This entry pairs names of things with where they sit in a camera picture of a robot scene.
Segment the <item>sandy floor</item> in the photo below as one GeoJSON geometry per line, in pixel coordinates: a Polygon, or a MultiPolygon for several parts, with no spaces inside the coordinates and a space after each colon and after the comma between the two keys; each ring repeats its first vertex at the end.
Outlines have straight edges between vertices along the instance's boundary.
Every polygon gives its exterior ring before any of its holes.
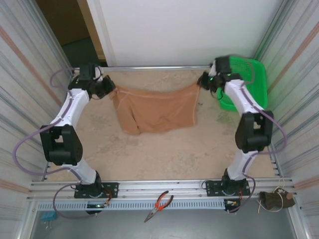
{"type": "MultiPolygon", "coordinates": [[[[202,71],[110,72],[118,85],[137,89],[172,91],[195,81],[202,71]]],[[[166,133],[122,132],[113,103],[108,97],[91,100],[76,127],[84,157],[102,180],[164,180],[220,178],[236,153],[236,112],[226,112],[209,92],[201,90],[195,127],[166,133]]],[[[249,174],[274,177],[267,155],[257,156],[249,174]]],[[[60,172],[49,181],[75,180],[60,172]]]]}

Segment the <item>pliers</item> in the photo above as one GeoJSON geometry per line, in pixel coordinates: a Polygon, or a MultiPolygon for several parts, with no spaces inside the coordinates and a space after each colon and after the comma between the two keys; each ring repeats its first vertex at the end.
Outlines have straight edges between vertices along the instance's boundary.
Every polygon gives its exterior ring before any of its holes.
{"type": "Polygon", "coordinates": [[[157,213],[158,211],[163,210],[164,208],[166,208],[166,207],[173,201],[174,195],[171,195],[171,197],[170,197],[170,199],[168,200],[168,202],[165,203],[164,205],[160,206],[160,201],[161,201],[161,199],[162,199],[167,193],[168,193],[168,191],[165,191],[165,192],[163,192],[163,193],[159,196],[157,202],[155,203],[154,209],[151,210],[151,212],[149,213],[148,217],[145,219],[145,221],[144,221],[145,223],[146,223],[149,219],[151,219],[151,218],[155,215],[155,213],[157,213]]]}

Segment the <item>beige fabric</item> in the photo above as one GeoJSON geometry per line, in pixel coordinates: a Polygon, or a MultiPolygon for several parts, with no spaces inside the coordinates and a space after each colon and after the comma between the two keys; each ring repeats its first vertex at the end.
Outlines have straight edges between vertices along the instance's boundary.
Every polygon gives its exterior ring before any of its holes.
{"type": "Polygon", "coordinates": [[[122,130],[140,134],[196,125],[199,90],[196,83],[174,92],[117,86],[109,96],[113,100],[122,130]]]}

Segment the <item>white wall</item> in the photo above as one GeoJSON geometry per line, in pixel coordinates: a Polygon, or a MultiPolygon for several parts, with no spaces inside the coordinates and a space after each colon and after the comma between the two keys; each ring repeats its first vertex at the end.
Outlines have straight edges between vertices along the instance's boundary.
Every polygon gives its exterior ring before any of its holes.
{"type": "Polygon", "coordinates": [[[106,38],[109,65],[146,66],[207,65],[230,53],[253,56],[282,0],[88,2],[98,34],[106,38]]]}

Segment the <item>green basket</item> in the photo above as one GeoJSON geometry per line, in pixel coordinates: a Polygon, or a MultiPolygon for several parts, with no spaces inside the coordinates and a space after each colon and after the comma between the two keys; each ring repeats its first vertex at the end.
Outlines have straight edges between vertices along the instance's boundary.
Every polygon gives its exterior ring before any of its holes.
{"type": "MultiPolygon", "coordinates": [[[[229,61],[232,72],[239,73],[244,81],[252,80],[251,66],[247,63],[246,59],[231,56],[229,57],[229,61]]],[[[253,59],[249,59],[249,61],[255,71],[255,81],[253,84],[248,84],[246,86],[255,101],[265,109],[268,104],[265,66],[263,63],[253,59]]],[[[224,92],[221,93],[221,88],[218,88],[217,90],[217,97],[221,98],[219,100],[219,105],[223,110],[237,111],[232,100],[224,92]]]]}

